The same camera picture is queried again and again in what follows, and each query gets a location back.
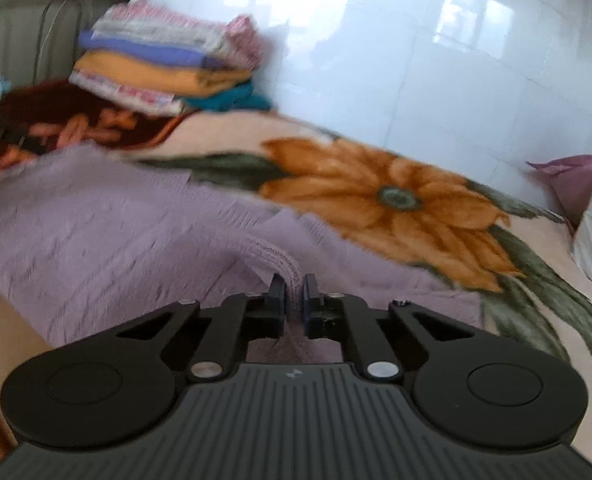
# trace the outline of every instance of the purple cloth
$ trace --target purple cloth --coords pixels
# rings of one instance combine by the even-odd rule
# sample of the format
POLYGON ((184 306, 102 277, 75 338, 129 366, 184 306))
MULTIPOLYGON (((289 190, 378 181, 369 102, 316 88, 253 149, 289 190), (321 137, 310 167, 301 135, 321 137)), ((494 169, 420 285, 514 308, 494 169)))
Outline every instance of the purple cloth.
POLYGON ((86 144, 44 155, 0 179, 0 292, 48 342, 62 345, 182 298, 217 306, 264 292, 275 272, 289 291, 287 337, 248 358, 334 361, 298 322, 304 275, 384 309, 411 300, 480 327, 476 293, 342 240, 316 216, 194 184, 185 171, 110 160, 86 144))
POLYGON ((528 162, 558 197, 565 216, 578 227, 592 195, 592 155, 574 155, 542 164, 528 162))
POLYGON ((150 63, 165 66, 195 66, 210 70, 218 70, 224 66, 221 60, 191 48, 136 43, 135 41, 98 34, 93 38, 92 34, 92 30, 82 31, 78 37, 78 46, 87 50, 99 48, 113 50, 120 54, 127 54, 150 63))

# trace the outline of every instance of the small logo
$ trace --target small logo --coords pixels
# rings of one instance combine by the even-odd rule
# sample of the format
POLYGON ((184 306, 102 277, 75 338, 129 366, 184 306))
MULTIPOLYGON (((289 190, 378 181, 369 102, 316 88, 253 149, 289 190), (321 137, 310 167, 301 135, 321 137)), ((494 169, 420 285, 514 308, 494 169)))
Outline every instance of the small logo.
POLYGON ((297 377, 300 377, 302 375, 302 372, 294 368, 292 371, 287 372, 285 375, 290 379, 296 379, 297 377))

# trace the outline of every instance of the teal folded cloth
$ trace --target teal folded cloth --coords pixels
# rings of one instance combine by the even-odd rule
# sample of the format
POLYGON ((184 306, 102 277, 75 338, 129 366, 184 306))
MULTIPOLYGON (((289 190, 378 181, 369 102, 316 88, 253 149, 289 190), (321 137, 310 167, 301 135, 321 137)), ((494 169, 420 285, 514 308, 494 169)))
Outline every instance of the teal folded cloth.
POLYGON ((201 110, 226 112, 228 110, 271 110, 271 101, 253 93, 253 83, 248 81, 211 97, 183 97, 189 105, 201 110))

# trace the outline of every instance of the ribbed black plate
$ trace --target ribbed black plate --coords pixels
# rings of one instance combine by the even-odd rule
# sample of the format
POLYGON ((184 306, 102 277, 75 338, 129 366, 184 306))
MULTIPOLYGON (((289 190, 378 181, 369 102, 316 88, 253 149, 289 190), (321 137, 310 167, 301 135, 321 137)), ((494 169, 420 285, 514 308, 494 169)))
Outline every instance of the ribbed black plate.
POLYGON ((88 453, 21 445, 0 480, 592 480, 566 446, 494 454, 423 421, 395 386, 351 367, 243 364, 191 387, 156 429, 88 453))

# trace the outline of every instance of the yellow folded cloth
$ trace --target yellow folded cloth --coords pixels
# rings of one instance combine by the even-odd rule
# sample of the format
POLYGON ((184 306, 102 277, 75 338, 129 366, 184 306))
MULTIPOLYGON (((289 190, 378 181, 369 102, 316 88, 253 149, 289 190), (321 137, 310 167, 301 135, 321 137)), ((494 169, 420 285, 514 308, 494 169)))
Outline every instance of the yellow folded cloth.
POLYGON ((186 97, 210 97, 252 76, 250 70, 170 68, 107 50, 87 52, 74 69, 101 75, 119 84, 186 97))

